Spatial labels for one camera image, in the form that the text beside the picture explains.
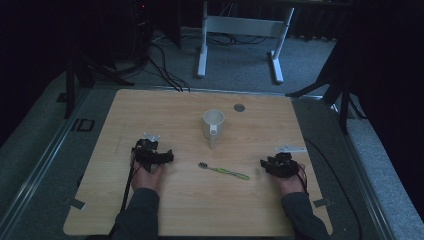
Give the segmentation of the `dark computer tower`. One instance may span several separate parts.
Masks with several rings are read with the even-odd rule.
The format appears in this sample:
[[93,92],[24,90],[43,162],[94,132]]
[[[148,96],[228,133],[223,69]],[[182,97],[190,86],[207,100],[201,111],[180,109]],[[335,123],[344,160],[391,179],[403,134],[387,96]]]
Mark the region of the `dark computer tower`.
[[131,58],[140,64],[147,61],[151,39],[151,4],[149,0],[129,0],[133,46]]

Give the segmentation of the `aluminium frame rail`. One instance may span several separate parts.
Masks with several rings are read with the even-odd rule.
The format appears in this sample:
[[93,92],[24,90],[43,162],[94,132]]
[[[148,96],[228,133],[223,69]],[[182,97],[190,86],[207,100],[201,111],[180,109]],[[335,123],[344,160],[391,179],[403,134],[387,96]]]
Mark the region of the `aluminium frame rail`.
[[0,147],[0,238],[19,222],[89,94],[80,90],[70,113],[55,95],[43,95]]
[[395,190],[403,190],[397,173],[367,120],[340,100],[331,108],[337,113],[337,126],[349,152],[353,175],[376,232],[380,240],[396,240],[389,197]]

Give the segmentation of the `green toothbrush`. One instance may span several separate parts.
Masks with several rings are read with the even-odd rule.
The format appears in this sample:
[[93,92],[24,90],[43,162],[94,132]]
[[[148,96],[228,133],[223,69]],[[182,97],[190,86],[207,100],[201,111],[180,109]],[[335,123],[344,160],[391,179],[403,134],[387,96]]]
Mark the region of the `green toothbrush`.
[[245,174],[233,172],[233,171],[230,171],[230,170],[227,170],[227,169],[224,169],[224,168],[212,168],[212,167],[209,167],[204,162],[198,163],[198,166],[202,169],[207,169],[207,170],[211,170],[211,171],[218,172],[218,173],[221,173],[221,174],[235,176],[235,177],[243,179],[243,180],[250,180],[250,177],[245,175]]

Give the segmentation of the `person's right hand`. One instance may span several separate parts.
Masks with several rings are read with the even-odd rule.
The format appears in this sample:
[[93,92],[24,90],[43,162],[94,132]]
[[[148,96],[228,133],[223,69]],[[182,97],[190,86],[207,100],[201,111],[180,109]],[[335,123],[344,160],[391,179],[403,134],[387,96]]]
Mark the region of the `person's right hand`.
[[305,174],[305,165],[299,164],[299,171],[290,178],[277,178],[275,177],[281,195],[283,197],[292,193],[306,193],[307,192],[307,176]]

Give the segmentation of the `white cup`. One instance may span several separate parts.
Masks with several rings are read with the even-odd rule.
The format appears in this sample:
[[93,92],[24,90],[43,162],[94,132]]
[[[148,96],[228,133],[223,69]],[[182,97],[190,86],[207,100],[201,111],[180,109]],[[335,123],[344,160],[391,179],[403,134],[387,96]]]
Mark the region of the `white cup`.
[[210,109],[203,114],[203,136],[209,141],[209,148],[214,149],[216,141],[224,129],[224,114],[217,109]]

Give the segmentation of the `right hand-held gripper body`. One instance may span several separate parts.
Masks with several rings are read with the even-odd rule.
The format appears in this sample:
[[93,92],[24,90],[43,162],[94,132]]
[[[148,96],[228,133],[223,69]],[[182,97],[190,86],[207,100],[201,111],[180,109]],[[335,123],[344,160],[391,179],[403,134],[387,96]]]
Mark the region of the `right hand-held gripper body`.
[[293,153],[303,153],[306,151],[305,147],[294,147],[285,144],[282,147],[275,148],[277,154],[276,162],[269,162],[271,167],[268,172],[278,178],[290,178],[299,171],[299,164],[292,158]]

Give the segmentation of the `person's left hand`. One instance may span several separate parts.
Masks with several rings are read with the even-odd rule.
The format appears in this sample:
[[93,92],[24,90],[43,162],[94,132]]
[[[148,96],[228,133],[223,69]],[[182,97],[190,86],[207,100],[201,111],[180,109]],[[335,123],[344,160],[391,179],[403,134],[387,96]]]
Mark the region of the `person's left hand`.
[[131,179],[131,187],[134,191],[146,188],[158,191],[165,166],[159,165],[153,172],[148,172],[139,163],[133,163],[134,173]]

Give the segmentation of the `black metal stand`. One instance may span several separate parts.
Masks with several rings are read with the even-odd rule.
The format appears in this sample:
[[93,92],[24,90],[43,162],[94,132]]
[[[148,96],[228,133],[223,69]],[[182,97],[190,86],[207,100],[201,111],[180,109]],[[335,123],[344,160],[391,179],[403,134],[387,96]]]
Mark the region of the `black metal stand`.
[[328,89],[322,100],[327,105],[332,105],[341,98],[338,125],[343,134],[347,135],[347,119],[351,100],[351,87],[353,83],[354,68],[348,48],[337,42],[327,61],[323,65],[316,81],[298,91],[287,93],[287,97],[300,98],[324,85]]
[[120,78],[118,75],[107,70],[105,67],[96,63],[93,59],[88,57],[82,51],[76,49],[66,65],[66,81],[64,102],[66,103],[66,111],[64,114],[65,119],[71,117],[75,109],[76,95],[75,95],[75,79],[78,79],[83,87],[91,88],[94,86],[95,80],[92,72],[98,72],[106,78],[114,81],[119,85],[133,86],[133,83]]

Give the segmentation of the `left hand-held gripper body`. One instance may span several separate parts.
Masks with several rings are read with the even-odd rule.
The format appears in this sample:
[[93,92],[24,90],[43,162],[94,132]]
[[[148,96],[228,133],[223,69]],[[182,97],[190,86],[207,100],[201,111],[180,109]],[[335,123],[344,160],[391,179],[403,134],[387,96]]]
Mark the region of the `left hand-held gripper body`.
[[164,163],[161,155],[157,152],[159,135],[151,135],[147,132],[139,139],[131,150],[131,161],[137,162],[148,172],[153,165]]

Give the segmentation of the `white desk frame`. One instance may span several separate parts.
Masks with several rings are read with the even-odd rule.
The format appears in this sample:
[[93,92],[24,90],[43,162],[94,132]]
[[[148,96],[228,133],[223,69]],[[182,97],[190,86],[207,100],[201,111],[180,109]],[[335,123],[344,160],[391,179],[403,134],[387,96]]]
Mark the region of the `white desk frame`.
[[275,81],[278,84],[282,84],[284,82],[284,77],[279,57],[290,27],[294,10],[294,7],[289,7],[282,20],[214,16],[208,14],[208,0],[203,0],[201,48],[197,76],[203,78],[206,75],[208,55],[207,35],[209,33],[270,37],[277,39],[277,45],[276,48],[269,53],[269,60],[274,72]]

